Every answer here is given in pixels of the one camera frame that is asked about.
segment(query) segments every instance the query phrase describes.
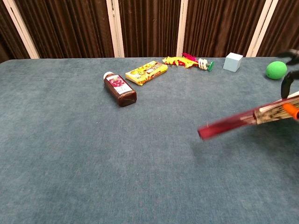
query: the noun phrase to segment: green ball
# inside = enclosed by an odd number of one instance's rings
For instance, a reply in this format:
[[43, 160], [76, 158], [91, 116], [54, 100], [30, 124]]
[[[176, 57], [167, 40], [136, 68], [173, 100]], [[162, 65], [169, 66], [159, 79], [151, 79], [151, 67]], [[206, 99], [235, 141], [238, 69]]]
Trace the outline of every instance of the green ball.
[[266, 76], [270, 79], [280, 79], [286, 75], [287, 67], [283, 62], [272, 62], [267, 66]]

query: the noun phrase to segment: broom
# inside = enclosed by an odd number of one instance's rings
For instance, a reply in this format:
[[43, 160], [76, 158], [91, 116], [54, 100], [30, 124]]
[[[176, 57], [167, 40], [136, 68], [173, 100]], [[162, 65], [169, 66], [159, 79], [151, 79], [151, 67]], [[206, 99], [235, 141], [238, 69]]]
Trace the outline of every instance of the broom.
[[[295, 110], [293, 114], [287, 112], [287, 110], [290, 111], [291, 109]], [[221, 119], [212, 124], [202, 126], [198, 129], [198, 133], [201, 139], [206, 140], [241, 126], [259, 125], [291, 117], [299, 119], [298, 110], [299, 91], [289, 95], [286, 99], [280, 99], [270, 104], [262, 105], [237, 115]]]

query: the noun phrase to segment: carpeted surface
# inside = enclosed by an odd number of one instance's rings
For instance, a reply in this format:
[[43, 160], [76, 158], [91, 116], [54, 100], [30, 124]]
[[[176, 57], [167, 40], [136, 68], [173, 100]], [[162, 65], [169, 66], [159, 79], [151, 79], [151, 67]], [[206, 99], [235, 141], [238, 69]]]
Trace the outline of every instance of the carpeted surface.
[[142, 87], [131, 83], [137, 102], [118, 107], [103, 74], [124, 77], [152, 59], [0, 65], [2, 224], [299, 222], [297, 122], [209, 141], [197, 133], [279, 99], [281, 80], [264, 76], [276, 59], [244, 58], [236, 73], [222, 69], [224, 58], [212, 72], [170, 66]]

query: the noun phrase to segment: light blue cube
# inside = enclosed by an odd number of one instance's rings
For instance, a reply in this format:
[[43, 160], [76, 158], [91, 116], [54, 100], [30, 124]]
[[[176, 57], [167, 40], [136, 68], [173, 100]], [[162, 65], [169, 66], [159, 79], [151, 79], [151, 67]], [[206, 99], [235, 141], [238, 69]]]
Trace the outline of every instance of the light blue cube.
[[223, 65], [223, 69], [236, 72], [238, 68], [241, 65], [243, 55], [235, 54], [235, 53], [229, 53], [226, 58]]

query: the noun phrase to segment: white wall stripe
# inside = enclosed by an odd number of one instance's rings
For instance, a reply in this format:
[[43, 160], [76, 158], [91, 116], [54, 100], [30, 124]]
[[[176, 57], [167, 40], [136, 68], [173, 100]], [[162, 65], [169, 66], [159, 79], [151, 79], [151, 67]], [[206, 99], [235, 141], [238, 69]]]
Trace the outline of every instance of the white wall stripe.
[[179, 13], [179, 25], [178, 25], [177, 57], [181, 57], [183, 53], [187, 9], [188, 9], [188, 0], [181, 0], [181, 9]]
[[35, 45], [31, 39], [31, 36], [25, 26], [25, 23], [21, 17], [20, 11], [17, 7], [17, 5], [15, 4], [14, 0], [3, 0], [6, 9], [11, 17], [11, 19], [14, 22], [14, 25], [25, 45], [25, 48], [30, 56], [30, 58], [32, 59], [37, 59], [40, 58], [38, 55], [38, 52], [35, 48]]
[[277, 3], [278, 0], [266, 0], [260, 18], [256, 25], [255, 32], [251, 39], [246, 57], [256, 57]]
[[110, 23], [110, 32], [114, 50], [114, 57], [124, 57], [122, 32], [121, 32], [121, 15], [118, 0], [106, 0], [108, 17]]

